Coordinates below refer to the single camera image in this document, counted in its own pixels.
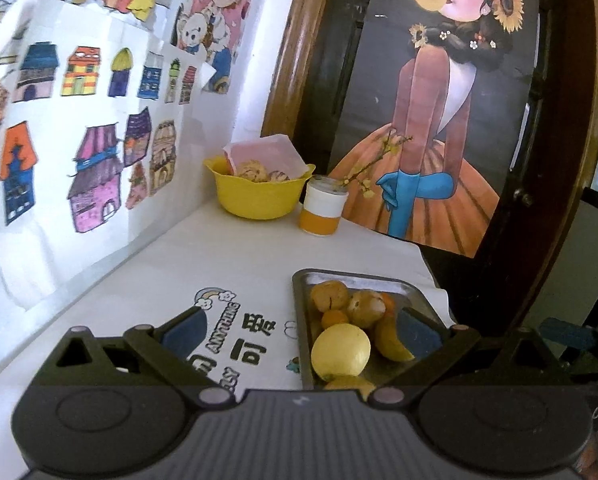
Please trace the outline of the pink white paper in bowl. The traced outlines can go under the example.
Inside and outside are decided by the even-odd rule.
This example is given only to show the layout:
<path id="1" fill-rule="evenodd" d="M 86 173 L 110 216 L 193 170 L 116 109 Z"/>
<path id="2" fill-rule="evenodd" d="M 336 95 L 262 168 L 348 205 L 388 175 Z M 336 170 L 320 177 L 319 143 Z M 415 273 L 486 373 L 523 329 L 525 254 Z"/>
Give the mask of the pink white paper in bowl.
<path id="1" fill-rule="evenodd" d="M 224 146 L 223 152 L 232 174 L 245 170 L 249 162 L 256 162 L 267 174 L 280 171 L 290 180 L 303 176 L 309 170 L 285 134 L 229 143 Z"/>

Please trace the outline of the silver metal tray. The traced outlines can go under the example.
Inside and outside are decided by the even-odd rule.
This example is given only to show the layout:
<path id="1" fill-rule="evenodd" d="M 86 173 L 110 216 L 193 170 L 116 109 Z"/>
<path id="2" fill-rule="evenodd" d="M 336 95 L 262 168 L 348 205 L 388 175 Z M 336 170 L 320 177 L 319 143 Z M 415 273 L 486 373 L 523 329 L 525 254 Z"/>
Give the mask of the silver metal tray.
<path id="1" fill-rule="evenodd" d="M 302 385 L 311 390 L 344 377 L 385 385 L 450 337 L 423 293 L 395 278 L 303 269 L 293 299 Z"/>

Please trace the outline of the small orange tangerine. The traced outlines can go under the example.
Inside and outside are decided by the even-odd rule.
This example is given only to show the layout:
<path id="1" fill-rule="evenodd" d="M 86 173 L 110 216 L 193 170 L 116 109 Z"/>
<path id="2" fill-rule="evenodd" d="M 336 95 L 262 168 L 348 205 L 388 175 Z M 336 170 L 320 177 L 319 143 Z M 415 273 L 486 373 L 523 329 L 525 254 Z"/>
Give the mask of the small orange tangerine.
<path id="1" fill-rule="evenodd" d="M 390 314 L 394 314 L 395 313 L 395 300 L 393 300 L 392 296 L 390 296 L 388 294 L 388 292 L 382 292 L 380 294 L 381 299 L 383 299 L 385 307 L 386 307 L 386 312 L 390 313 Z"/>
<path id="2" fill-rule="evenodd" d="M 347 324 L 349 322 L 348 315 L 342 310 L 327 310 L 323 313 L 321 318 L 321 326 L 323 330 L 327 330 L 331 326 L 337 324 Z"/>

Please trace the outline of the large yellow lemon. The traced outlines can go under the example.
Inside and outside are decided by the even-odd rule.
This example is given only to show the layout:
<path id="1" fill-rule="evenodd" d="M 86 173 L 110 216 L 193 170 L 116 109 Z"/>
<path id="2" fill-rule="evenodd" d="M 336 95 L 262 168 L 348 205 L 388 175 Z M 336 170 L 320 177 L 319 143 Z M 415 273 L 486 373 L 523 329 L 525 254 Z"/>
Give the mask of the large yellow lemon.
<path id="1" fill-rule="evenodd" d="M 359 376 L 372 352 L 364 330 L 352 324 L 335 324 L 323 330 L 312 346 L 312 369 L 324 382 L 340 376 Z"/>

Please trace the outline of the white and orange cup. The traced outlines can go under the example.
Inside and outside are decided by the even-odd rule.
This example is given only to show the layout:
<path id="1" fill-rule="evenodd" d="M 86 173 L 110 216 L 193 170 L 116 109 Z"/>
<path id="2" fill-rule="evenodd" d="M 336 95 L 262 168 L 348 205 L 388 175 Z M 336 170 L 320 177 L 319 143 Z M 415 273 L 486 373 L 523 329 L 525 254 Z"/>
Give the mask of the white and orange cup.
<path id="1" fill-rule="evenodd" d="M 314 176 L 305 188 L 299 228 L 317 236 L 333 235 L 338 229 L 347 199 L 345 185 L 330 177 Z"/>

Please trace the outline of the small brown round fruit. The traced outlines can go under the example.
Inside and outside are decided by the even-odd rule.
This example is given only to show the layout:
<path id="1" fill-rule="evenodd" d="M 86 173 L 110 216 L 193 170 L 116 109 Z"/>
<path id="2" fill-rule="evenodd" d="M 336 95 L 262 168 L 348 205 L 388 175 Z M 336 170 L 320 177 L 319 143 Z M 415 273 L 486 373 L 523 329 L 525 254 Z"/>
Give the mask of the small brown round fruit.
<path id="1" fill-rule="evenodd" d="M 366 330 L 384 316 L 386 307 L 379 292 L 362 289 L 352 294 L 346 312 L 351 324 Z"/>

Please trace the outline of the striped yellow pepino melon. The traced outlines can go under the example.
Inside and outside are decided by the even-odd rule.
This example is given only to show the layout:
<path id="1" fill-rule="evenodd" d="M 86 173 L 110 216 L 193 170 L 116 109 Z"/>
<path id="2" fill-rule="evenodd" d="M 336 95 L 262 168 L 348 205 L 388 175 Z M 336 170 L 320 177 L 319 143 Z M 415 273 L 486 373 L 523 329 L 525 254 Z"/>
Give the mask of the striped yellow pepino melon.
<path id="1" fill-rule="evenodd" d="M 349 304 L 350 292 L 341 281 L 326 281 L 312 287 L 310 300 L 313 307 L 322 313 L 341 310 Z"/>

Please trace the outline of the girl in orange dress poster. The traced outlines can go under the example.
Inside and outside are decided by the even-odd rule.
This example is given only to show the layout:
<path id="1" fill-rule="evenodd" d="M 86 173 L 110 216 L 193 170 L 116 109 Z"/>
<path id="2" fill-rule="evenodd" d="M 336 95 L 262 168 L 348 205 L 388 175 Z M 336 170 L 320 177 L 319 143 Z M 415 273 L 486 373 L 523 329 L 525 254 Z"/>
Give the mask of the girl in orange dress poster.
<path id="1" fill-rule="evenodd" d="M 536 60 L 538 0 L 373 0 L 329 173 L 343 216 L 472 258 L 516 155 Z"/>

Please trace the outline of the striped melon in bowl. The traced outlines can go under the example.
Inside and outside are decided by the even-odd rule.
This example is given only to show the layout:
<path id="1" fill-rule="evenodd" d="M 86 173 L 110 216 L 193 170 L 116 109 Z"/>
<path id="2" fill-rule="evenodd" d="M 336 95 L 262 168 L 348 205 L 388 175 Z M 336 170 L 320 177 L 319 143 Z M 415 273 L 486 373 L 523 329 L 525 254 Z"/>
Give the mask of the striped melon in bowl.
<path id="1" fill-rule="evenodd" d="M 270 180 L 267 168 L 257 160 L 247 160 L 237 167 L 236 176 L 250 182 L 267 182 Z"/>
<path id="2" fill-rule="evenodd" d="M 281 170 L 273 170 L 267 176 L 270 182 L 285 182 L 289 180 L 287 174 Z"/>

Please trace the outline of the greenish yellow round pear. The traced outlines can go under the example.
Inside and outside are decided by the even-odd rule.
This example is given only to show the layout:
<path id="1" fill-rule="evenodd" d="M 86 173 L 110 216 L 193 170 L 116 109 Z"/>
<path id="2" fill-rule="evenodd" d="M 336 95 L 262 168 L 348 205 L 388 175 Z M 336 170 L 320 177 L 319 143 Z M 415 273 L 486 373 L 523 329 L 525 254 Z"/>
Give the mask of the greenish yellow round pear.
<path id="1" fill-rule="evenodd" d="M 364 401 L 367 400 L 369 395 L 376 389 L 376 386 L 361 376 L 339 376 L 328 382 L 324 386 L 324 390 L 337 391 L 337 390 L 354 390 L 361 394 Z"/>

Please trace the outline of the brown wooden door frame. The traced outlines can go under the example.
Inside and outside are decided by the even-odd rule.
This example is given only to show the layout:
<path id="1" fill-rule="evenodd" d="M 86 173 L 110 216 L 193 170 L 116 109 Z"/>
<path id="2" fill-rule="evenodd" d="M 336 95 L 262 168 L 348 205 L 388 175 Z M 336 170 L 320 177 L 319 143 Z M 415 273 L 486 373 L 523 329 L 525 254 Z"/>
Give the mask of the brown wooden door frame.
<path id="1" fill-rule="evenodd" d="M 327 0 L 293 0 L 271 84 L 261 134 L 293 137 Z"/>

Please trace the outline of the houses drawing paper sheet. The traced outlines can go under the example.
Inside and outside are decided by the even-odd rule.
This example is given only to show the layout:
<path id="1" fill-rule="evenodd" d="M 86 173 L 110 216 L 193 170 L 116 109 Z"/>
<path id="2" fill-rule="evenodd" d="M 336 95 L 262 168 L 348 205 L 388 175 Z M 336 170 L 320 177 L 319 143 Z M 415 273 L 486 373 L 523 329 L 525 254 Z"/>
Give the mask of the houses drawing paper sheet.
<path id="1" fill-rule="evenodd" d="M 0 123 L 0 286 L 29 309 L 192 206 L 212 70 L 103 10 L 38 0 Z"/>

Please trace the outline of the olive green pear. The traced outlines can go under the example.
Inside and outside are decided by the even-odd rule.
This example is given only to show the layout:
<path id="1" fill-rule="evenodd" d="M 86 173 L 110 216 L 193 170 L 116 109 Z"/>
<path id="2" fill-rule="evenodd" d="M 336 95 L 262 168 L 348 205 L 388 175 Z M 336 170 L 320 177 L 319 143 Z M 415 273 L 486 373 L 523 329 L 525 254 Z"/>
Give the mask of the olive green pear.
<path id="1" fill-rule="evenodd" d="M 415 360 L 413 353 L 400 341 L 397 333 L 397 315 L 386 313 L 374 328 L 374 344 L 384 358 L 397 363 Z"/>

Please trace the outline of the yellow plastic bowl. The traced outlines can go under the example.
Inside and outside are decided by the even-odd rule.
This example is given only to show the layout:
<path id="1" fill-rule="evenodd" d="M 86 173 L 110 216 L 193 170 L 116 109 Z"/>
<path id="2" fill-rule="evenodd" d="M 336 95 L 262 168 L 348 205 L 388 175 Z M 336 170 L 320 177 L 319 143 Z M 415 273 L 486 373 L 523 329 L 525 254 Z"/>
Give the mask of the yellow plastic bowl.
<path id="1" fill-rule="evenodd" d="M 229 174 L 229 164 L 223 155 L 203 161 L 213 174 L 219 204 L 230 214 L 248 220 L 275 220 L 290 214 L 299 203 L 315 166 L 298 179 L 282 182 L 251 182 Z"/>

